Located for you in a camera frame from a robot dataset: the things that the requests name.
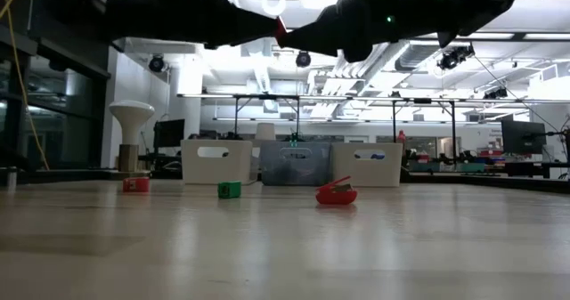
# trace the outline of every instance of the red block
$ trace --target red block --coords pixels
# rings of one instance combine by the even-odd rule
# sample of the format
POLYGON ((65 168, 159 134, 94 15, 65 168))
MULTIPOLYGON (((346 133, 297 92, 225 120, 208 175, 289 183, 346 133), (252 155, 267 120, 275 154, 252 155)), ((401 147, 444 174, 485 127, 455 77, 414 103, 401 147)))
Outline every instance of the red block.
POLYGON ((149 193, 151 180, 148 177, 123 180, 123 193, 149 193))
POLYGON ((316 195, 317 201, 323 205, 349 205, 356 200, 358 196, 358 191, 348 190, 339 191, 337 190, 337 184, 349 180, 350 176, 337 180, 333 183, 329 183, 319 189, 316 195))

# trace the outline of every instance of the desk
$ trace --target desk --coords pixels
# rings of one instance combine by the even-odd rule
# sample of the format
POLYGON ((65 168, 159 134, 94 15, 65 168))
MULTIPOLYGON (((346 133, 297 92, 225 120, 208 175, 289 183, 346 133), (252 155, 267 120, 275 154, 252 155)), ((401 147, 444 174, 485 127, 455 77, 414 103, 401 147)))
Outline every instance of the desk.
POLYGON ((509 176, 541 175, 544 179, 550 179, 551 168, 568 168, 570 163, 556 162, 509 162, 505 164, 505 172, 509 176))

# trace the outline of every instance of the computer monitor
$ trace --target computer monitor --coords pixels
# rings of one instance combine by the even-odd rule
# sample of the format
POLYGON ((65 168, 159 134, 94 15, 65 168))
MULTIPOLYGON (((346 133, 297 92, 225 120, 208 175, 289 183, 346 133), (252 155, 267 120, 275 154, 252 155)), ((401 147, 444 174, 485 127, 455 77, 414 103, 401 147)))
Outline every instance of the computer monitor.
POLYGON ((157 122, 154 125, 154 148, 175 148, 184 140, 184 120, 157 122))
POLYGON ((513 154, 542 154, 546 145, 543 123, 501 121, 503 151, 513 154))

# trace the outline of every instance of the black pole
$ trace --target black pole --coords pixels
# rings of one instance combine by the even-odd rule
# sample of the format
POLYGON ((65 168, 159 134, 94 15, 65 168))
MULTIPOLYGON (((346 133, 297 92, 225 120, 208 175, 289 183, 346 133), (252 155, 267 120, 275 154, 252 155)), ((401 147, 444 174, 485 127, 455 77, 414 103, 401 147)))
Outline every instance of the black pole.
POLYGON ((453 140, 453 164, 457 166, 457 134, 455 133, 455 102, 452 104, 452 140, 453 140))
POLYGON ((238 107, 239 98, 235 98, 235 120, 233 121, 233 139, 238 139, 238 112, 240 108, 238 107))
POLYGON ((301 116, 301 100, 297 99, 297 137, 300 131, 300 116, 301 116))
POLYGON ((397 138, 395 135, 395 101, 392 101, 392 131, 394 131, 394 143, 397 142, 397 138))

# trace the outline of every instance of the ceiling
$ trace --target ceiling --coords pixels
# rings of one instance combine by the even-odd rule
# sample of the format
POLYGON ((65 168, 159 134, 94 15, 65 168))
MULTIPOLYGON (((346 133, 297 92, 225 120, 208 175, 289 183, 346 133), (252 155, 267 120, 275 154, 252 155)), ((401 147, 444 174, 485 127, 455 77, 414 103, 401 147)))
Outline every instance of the ceiling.
MULTIPOLYGON (((278 4, 276 0, 268 0, 269 6, 264 8, 264 0, 231 1, 241 8, 264 14, 267 14, 267 7, 278 4)), ((286 6, 281 17, 286 27, 298 28, 316 20, 322 8, 335 1, 285 0, 286 6)), ((516 32, 564 33, 570 28, 570 11, 567 11, 569 2, 570 0, 517 0, 508 12, 479 32, 506 32, 511 35, 516 32)), ((465 97, 482 97, 485 90, 500 85, 496 81, 498 78, 500 83, 507 83, 518 96, 525 96, 530 76, 565 59, 570 61, 570 43, 475 38, 473 46, 478 59, 469 59, 455 70, 444 74, 436 68, 441 50, 430 41, 377 45, 369 59, 354 64, 346 63, 342 56, 329 57, 312 53, 311 65, 300 69, 295 64, 298 51, 282 50, 272 38, 255 41, 253 44, 256 50, 262 48, 264 56, 261 60, 252 56, 251 45, 226 46, 215 51, 204 50, 196 45, 194 53, 202 60, 203 85, 209 92, 239 93, 243 92, 245 85, 248 86, 245 89, 249 93, 255 92, 255 85, 262 90, 272 90, 272 85, 279 85, 280 92, 287 92, 285 85, 289 81, 290 93, 298 93, 297 83, 304 83, 302 92, 305 94, 344 95, 349 92, 364 96, 388 96, 393 91, 399 91, 413 94, 410 96, 439 97, 453 94, 457 97, 457 94, 461 94, 465 97), (398 71, 394 61, 404 53, 410 53, 409 50, 417 49, 430 52, 421 58, 423 61, 414 70, 398 71), (342 86, 327 82, 328 79, 339 77, 349 81, 342 86), (269 81, 268 85, 259 85, 263 80, 269 81)), ((144 51, 141 52, 140 48, 138 50, 144 57, 144 51)), ((166 59, 176 66, 181 65, 183 57, 184 52, 172 52, 167 53, 166 59)))

